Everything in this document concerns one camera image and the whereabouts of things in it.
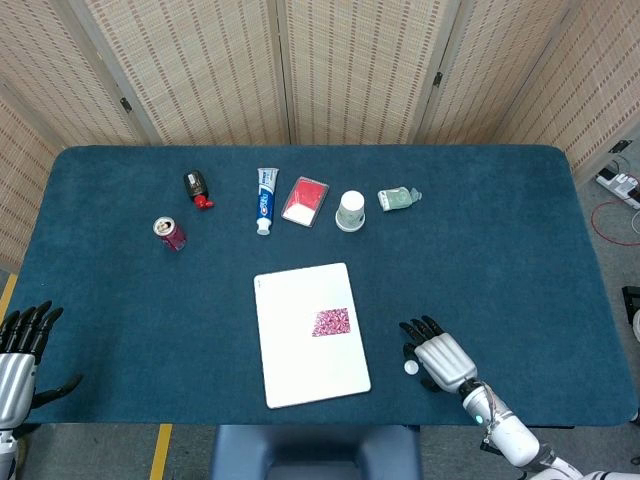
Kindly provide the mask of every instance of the white robotic hand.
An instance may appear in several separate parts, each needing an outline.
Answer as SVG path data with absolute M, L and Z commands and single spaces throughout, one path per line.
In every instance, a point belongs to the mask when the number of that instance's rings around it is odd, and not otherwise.
M 22 425 L 32 408 L 67 395 L 82 379 L 82 375 L 74 375 L 62 387 L 34 395 L 36 371 L 49 331 L 62 315 L 62 308 L 48 312 L 50 307 L 48 301 L 22 313 L 12 312 L 0 327 L 0 480 L 11 478 L 15 471 L 13 430 Z
M 431 379 L 422 384 L 432 391 L 458 393 L 462 406 L 471 418 L 485 429 L 481 448 L 503 455 L 511 465 L 535 474 L 531 480 L 640 480 L 640 475 L 593 472 L 583 477 L 569 463 L 557 457 L 547 444 L 541 444 L 518 419 L 493 389 L 476 378 L 473 360 L 451 335 L 445 333 L 432 318 L 413 319 L 413 325 L 402 322 L 400 328 L 411 336 L 403 352 L 407 362 L 419 361 Z M 417 368 L 407 368 L 417 373 Z
M 405 344 L 405 356 L 410 358 L 410 352 L 413 353 L 440 389 L 456 393 L 466 380 L 476 377 L 476 364 L 435 320 L 423 315 L 422 321 L 414 318 L 411 323 L 414 326 L 400 324 L 417 343 Z

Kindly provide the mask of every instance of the beige folding screen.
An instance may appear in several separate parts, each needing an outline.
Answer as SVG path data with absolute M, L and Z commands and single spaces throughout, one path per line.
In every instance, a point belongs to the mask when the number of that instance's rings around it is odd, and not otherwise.
M 17 271 L 59 149 L 0 97 L 0 268 Z
M 298 143 L 415 136 L 458 0 L 279 0 Z
M 584 181 L 640 123 L 640 2 L 585 0 L 567 20 L 495 141 L 555 145 Z
M 489 142 L 571 3 L 463 1 L 418 142 Z
M 67 145 L 139 139 L 48 0 L 0 0 L 0 80 Z
M 164 143 L 288 142 L 265 0 L 86 5 Z

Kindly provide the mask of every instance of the yellow tape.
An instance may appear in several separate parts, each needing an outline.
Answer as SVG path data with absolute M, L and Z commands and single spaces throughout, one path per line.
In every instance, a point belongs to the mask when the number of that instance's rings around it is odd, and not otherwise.
M 162 480 L 164 476 L 164 466 L 167 462 L 167 453 L 169 453 L 169 440 L 171 440 L 171 429 L 173 425 L 163 423 L 158 429 L 158 440 L 156 440 L 156 452 L 153 454 L 153 463 L 151 464 L 151 474 L 149 480 Z
M 13 295 L 13 288 L 16 286 L 17 280 L 18 276 L 16 274 L 9 274 L 7 284 L 4 286 L 4 290 L 2 291 L 2 297 L 0 297 L 0 325 L 2 324 L 2 322 L 4 322 L 7 308 L 9 308 L 9 300 L 11 300 L 11 295 Z

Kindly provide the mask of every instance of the toothpaste cap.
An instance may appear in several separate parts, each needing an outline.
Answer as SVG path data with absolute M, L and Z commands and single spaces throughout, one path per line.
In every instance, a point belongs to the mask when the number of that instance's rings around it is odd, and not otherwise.
M 268 218 L 259 218 L 258 223 L 258 235 L 269 235 L 269 227 L 271 226 L 271 220 Z

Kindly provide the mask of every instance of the small bottle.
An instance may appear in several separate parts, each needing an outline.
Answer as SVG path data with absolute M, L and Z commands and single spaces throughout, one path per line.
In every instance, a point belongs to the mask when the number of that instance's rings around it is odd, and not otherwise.
M 187 188 L 187 194 L 201 210 L 213 207 L 213 202 L 209 200 L 209 191 L 204 177 L 198 170 L 193 170 L 184 176 L 184 186 Z

